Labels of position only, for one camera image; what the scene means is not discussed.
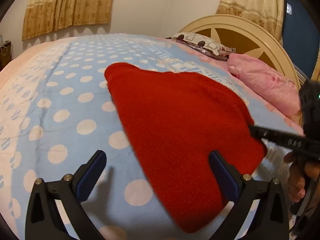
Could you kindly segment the person's right hand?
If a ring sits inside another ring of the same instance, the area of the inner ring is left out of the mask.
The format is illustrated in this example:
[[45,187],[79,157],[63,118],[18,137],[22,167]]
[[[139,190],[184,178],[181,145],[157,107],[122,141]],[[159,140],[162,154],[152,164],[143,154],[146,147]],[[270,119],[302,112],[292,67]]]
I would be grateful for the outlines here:
[[291,163],[290,176],[287,182],[287,194],[292,202],[297,203],[306,194],[306,190],[304,189],[304,174],[316,182],[319,178],[319,163],[307,162],[304,166],[304,172],[302,172],[298,166],[297,156],[293,152],[285,155],[283,161]]

